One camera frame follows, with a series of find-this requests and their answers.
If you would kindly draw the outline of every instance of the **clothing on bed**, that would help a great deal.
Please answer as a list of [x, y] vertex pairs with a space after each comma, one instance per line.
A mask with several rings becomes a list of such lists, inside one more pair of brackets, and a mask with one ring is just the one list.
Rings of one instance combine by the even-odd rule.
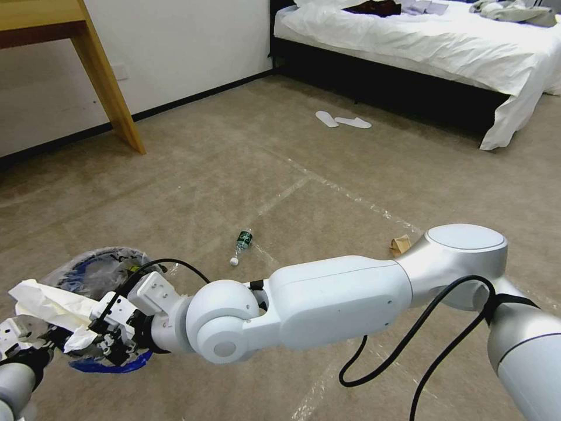
[[401, 5], [395, 3], [394, 0], [373, 1], [368, 0], [358, 6], [343, 9], [346, 12], [356, 13], [359, 15], [376, 15], [381, 18], [392, 15], [401, 14]]
[[400, 0], [401, 12], [408, 15], [422, 15], [423, 13], [429, 15], [443, 15], [448, 9], [448, 5], [442, 3], [435, 3], [430, 0]]
[[557, 25], [555, 12], [551, 8], [527, 7], [522, 0], [500, 1], [479, 0], [469, 9], [482, 17], [503, 22], [527, 23], [529, 25], [552, 27]]

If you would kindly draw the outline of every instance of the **disposable slipper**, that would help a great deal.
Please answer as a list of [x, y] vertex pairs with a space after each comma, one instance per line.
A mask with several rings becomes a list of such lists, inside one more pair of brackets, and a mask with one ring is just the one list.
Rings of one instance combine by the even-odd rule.
[[370, 129], [372, 127], [372, 124], [369, 122], [366, 122], [358, 117], [356, 117], [355, 119], [351, 120], [351, 119], [345, 119], [342, 117], [335, 117], [335, 121], [337, 123], [341, 123], [341, 124], [346, 124], [349, 126], [353, 126], [353, 127], [358, 127], [359, 129]]
[[316, 113], [316, 117], [318, 117], [327, 127], [339, 127], [333, 117], [331, 117], [331, 114], [327, 111], [318, 111]]

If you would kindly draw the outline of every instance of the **water bottle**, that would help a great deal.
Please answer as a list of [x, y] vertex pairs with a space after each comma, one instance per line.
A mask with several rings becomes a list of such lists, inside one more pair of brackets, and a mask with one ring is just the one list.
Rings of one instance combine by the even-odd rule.
[[240, 254], [247, 250], [251, 244], [252, 238], [253, 234], [251, 228], [245, 229], [240, 233], [236, 241], [236, 253], [234, 257], [230, 259], [230, 264], [232, 266], [238, 266], [238, 263], [240, 262]]

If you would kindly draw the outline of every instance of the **white bedsheet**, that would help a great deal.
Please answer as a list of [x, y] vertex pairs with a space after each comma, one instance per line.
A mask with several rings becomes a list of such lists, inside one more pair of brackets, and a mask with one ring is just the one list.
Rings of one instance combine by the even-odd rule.
[[275, 36], [290, 39], [292, 31], [301, 38], [297, 42], [508, 94], [480, 148], [507, 146], [543, 92], [561, 94], [561, 24], [496, 22], [469, 13], [468, 4], [440, 2], [448, 4], [442, 16], [388, 18], [310, 3], [280, 11]]

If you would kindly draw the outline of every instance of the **dark clothing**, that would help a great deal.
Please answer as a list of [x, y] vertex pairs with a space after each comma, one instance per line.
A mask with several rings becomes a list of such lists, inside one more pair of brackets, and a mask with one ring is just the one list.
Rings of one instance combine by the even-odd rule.
[[368, 0], [358, 6], [343, 9], [346, 12], [357, 13], [360, 15], [376, 15], [382, 18], [401, 14], [401, 5], [394, 0], [373, 1]]

